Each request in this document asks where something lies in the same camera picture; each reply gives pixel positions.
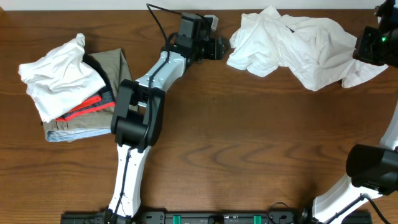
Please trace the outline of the white printed t-shirt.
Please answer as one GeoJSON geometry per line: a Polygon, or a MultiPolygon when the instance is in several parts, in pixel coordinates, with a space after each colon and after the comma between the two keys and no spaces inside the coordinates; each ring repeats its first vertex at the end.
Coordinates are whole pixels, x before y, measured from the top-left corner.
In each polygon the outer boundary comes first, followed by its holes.
{"type": "Polygon", "coordinates": [[[351,88],[388,68],[354,59],[356,41],[334,20],[282,16],[269,6],[260,13],[242,14],[241,26],[229,40],[233,52],[227,64],[259,77],[287,67],[312,91],[337,81],[351,88]]]}

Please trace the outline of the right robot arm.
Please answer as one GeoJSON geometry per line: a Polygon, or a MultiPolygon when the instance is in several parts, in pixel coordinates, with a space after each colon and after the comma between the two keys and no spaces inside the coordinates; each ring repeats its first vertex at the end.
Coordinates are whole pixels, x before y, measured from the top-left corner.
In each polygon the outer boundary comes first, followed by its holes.
{"type": "MultiPolygon", "coordinates": [[[[365,27],[353,58],[371,65],[397,66],[397,6],[386,0],[375,8],[379,27],[365,27]]],[[[357,208],[397,191],[397,115],[394,114],[378,147],[357,144],[346,161],[344,176],[304,208],[299,223],[370,223],[369,213],[357,208]]]]}

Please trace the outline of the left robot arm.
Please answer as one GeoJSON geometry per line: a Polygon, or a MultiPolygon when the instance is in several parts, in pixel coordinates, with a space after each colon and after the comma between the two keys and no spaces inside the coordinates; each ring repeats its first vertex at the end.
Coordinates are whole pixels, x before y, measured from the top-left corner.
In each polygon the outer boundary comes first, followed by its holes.
{"type": "Polygon", "coordinates": [[[181,13],[178,32],[165,39],[159,60],[142,77],[123,80],[111,120],[118,152],[113,197],[105,223],[132,223],[141,205],[141,182],[147,155],[163,124],[165,94],[195,62],[221,60],[229,44],[212,33],[218,18],[181,13]]]}

